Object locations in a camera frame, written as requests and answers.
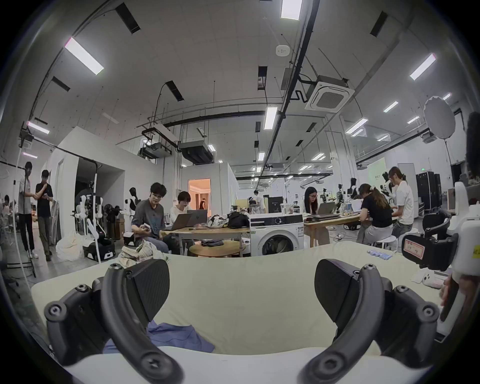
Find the gray t-shirt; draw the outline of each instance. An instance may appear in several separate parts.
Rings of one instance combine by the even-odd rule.
[[[25,177],[20,180],[18,188],[18,213],[27,215],[32,213],[32,203],[30,197],[24,197],[24,191],[30,193],[30,180],[27,179],[25,184]]]
[[[163,207],[158,204],[156,208],[153,209],[148,199],[140,201],[135,208],[135,216],[132,219],[132,224],[139,227],[143,223],[150,226],[152,237],[157,238],[159,230],[165,228]]]

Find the ceiling pipe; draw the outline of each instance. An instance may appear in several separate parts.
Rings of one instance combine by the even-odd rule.
[[[414,11],[414,5],[410,7],[410,10],[408,11],[408,15],[405,18],[405,21],[402,24],[402,27],[399,29],[399,31],[396,33],[394,39],[392,42],[388,45],[387,49],[383,52],[383,54],[378,58],[378,60],[375,62],[375,64],[372,66],[372,68],[365,74],[365,77],[362,79],[358,87],[355,89],[355,92],[353,95],[348,99],[348,101],[343,105],[340,110],[332,115],[331,118],[328,119],[328,121],[323,125],[322,128],[319,129],[319,131],[315,134],[314,137],[302,148],[302,150],[293,158],[290,160],[290,162],[287,164],[285,168],[283,168],[283,171],[285,171],[290,165],[299,158],[299,156],[303,153],[303,151],[311,144],[313,141],[317,138],[317,136],[323,132],[323,130],[330,124],[330,122],[340,115],[345,108],[350,104],[350,102],[355,99],[355,97],[360,93],[360,91],[364,88],[364,86],[367,85],[367,83],[370,81],[370,79],[376,74],[376,72],[380,69],[380,67],[383,65],[385,60],[387,60],[388,56],[393,52],[393,50],[397,47],[398,43],[402,39],[403,34],[408,30],[410,25],[412,24],[413,21],[413,11]]]
[[[300,75],[301,66],[303,64],[303,59],[305,58],[305,54],[307,53],[307,48],[308,48],[308,44],[310,42],[310,37],[312,37],[313,26],[315,25],[315,20],[317,18],[318,6],[319,5],[320,5],[320,0],[313,0],[312,10],[310,12],[310,17],[308,19],[307,28],[305,29],[305,36],[303,37],[303,42],[302,42],[302,45],[300,47],[300,51],[299,51],[299,54],[298,54],[297,65],[295,66],[295,71],[293,72],[292,80],[290,82],[290,85],[289,85],[288,91],[287,91],[287,95],[285,97],[285,105],[284,105],[283,110],[280,114],[280,117],[278,118],[278,121],[276,123],[275,129],[274,129],[274,132],[273,132],[273,136],[272,136],[272,140],[270,141],[270,145],[268,146],[266,157],[264,159],[264,165],[262,167],[260,175],[263,174],[263,172],[265,170],[265,166],[267,164],[267,161],[270,158],[270,155],[272,154],[272,150],[273,150],[273,147],[275,145],[276,137],[278,136],[278,132],[280,131],[282,121],[285,118],[285,114],[287,112],[288,105],[290,104],[290,100],[291,100],[293,91],[295,90],[295,87],[297,85],[297,79]]]

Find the black pants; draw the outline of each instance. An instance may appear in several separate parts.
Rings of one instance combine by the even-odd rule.
[[[30,249],[33,251],[35,246],[33,244],[32,214],[18,214],[18,219],[20,221],[20,236],[22,237],[24,248],[28,252],[27,233],[25,231],[26,227],[26,230],[28,231],[28,242],[30,243]]]

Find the black bag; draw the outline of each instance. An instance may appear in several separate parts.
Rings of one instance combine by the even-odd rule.
[[[228,215],[228,227],[232,229],[245,228],[250,226],[248,217],[241,212],[232,212]]]

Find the ceiling cassette air conditioner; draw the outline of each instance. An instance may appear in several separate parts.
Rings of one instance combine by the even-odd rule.
[[[307,92],[306,110],[337,113],[355,92],[347,88],[342,80],[318,76],[317,81]]]

